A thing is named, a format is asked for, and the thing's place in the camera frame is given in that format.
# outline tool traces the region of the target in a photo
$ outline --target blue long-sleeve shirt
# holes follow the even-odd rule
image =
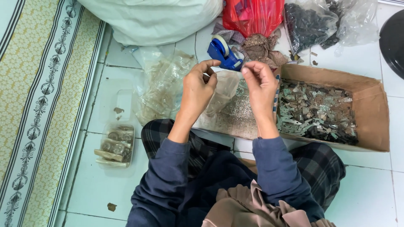
[[[167,138],[162,142],[133,193],[127,227],[201,226],[216,202],[218,189],[227,190],[238,184],[250,187],[253,179],[262,188],[266,203],[278,206],[279,200],[284,200],[295,209],[306,211],[310,222],[324,218],[310,185],[300,175],[280,137],[252,142],[258,176],[232,153],[219,151],[188,183],[189,150],[189,142],[175,143]]]

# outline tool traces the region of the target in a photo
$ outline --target plaid pants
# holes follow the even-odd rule
[[[148,158],[153,157],[162,141],[173,127],[172,119],[157,119],[147,123],[141,138]],[[207,158],[217,151],[230,151],[230,147],[199,138],[189,133],[191,150],[188,163],[188,178],[192,180],[201,171]],[[317,203],[327,210],[339,190],[340,180],[345,177],[345,166],[328,145],[310,143],[290,151],[301,175],[311,186],[311,193]]]

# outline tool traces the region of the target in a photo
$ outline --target blue tape dispenser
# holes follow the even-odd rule
[[[212,36],[209,44],[208,54],[212,59],[221,61],[220,68],[233,71],[240,71],[243,60],[234,56],[226,41],[220,35]]]

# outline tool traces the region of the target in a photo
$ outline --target hand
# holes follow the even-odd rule
[[[189,130],[208,106],[216,89],[217,75],[211,67],[219,66],[220,63],[218,60],[202,61],[184,77],[180,110],[168,136],[171,141],[178,143],[188,141]]]
[[[258,136],[267,139],[278,137],[273,107],[279,81],[275,79],[270,67],[259,61],[247,62],[241,72],[250,91],[250,104],[257,122]]]

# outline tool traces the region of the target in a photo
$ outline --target person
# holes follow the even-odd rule
[[[184,77],[175,121],[144,126],[149,169],[133,193],[126,226],[334,226],[324,212],[345,166],[321,143],[288,152],[272,110],[279,80],[268,65],[251,61],[242,68],[258,128],[252,142],[258,174],[230,147],[190,131],[214,93],[217,76],[211,67],[218,65],[218,60],[202,61]]]

